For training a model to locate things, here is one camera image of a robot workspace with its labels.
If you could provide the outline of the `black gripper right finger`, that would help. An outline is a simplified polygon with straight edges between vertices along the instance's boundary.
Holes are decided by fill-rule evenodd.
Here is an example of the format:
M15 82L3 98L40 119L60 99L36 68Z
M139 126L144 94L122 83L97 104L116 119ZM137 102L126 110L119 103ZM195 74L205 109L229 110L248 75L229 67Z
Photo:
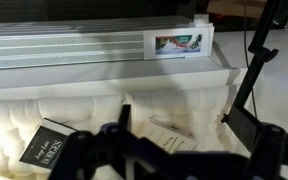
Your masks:
M244 107L233 105L225 114L222 123L226 123L243 144L254 144L262 123Z

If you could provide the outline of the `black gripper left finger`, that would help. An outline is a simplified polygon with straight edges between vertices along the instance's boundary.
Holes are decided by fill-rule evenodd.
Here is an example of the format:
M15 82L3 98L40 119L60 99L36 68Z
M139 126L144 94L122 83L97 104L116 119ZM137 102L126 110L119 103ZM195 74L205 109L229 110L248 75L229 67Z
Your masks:
M125 104L122 106L120 117L118 119L119 126L122 129L131 129L131 105Z

